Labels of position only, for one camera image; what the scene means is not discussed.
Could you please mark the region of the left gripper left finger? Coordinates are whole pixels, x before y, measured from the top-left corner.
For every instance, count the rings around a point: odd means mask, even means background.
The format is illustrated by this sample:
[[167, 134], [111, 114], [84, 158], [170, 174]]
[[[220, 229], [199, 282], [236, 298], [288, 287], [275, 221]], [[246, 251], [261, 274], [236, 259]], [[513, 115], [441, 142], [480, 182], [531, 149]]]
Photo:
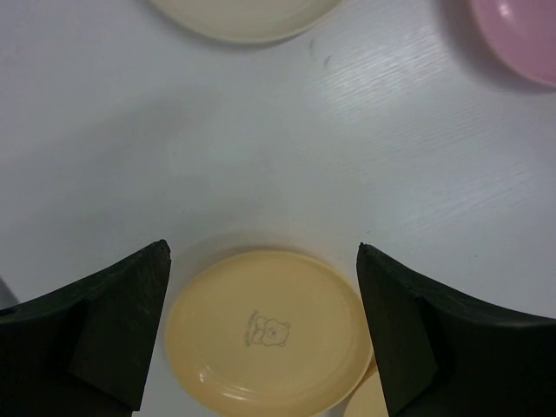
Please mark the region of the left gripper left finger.
[[138, 411], [169, 285], [153, 242], [101, 271], [1, 311], [3, 416]]

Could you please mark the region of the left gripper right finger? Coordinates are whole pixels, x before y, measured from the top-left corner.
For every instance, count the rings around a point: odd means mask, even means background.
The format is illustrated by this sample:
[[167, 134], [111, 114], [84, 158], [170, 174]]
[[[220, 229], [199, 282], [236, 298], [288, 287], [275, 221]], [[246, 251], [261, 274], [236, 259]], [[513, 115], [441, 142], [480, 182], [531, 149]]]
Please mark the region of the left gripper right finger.
[[356, 269], [390, 415], [554, 415], [554, 319], [466, 295], [367, 244]]

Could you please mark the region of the yellow plastic plate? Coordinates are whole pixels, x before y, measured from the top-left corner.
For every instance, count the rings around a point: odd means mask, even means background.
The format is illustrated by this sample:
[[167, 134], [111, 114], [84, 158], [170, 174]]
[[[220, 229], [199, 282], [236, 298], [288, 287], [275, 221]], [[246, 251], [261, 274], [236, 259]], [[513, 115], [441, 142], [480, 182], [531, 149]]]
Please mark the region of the yellow plastic plate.
[[367, 372], [354, 390], [343, 413], [344, 417], [388, 417], [375, 355]]
[[359, 384], [373, 347], [360, 295], [306, 255], [257, 250], [203, 270], [165, 332], [182, 388], [224, 416], [315, 416]]

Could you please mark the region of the pink plastic plate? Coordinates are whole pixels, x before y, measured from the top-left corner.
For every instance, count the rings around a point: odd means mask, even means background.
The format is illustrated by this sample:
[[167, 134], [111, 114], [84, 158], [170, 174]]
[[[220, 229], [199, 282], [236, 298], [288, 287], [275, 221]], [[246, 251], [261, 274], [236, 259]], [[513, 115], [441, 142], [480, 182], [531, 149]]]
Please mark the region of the pink plastic plate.
[[553, 0], [469, 3], [491, 51], [525, 79], [555, 85], [555, 2]]

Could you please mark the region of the cream plastic plate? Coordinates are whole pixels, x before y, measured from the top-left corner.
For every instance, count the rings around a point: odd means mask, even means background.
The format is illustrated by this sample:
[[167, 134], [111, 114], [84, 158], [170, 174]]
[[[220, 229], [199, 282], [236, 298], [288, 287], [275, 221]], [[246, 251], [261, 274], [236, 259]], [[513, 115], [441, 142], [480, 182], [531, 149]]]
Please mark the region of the cream plastic plate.
[[165, 17], [209, 39], [264, 44], [297, 36], [337, 9], [336, 0], [155, 0]]

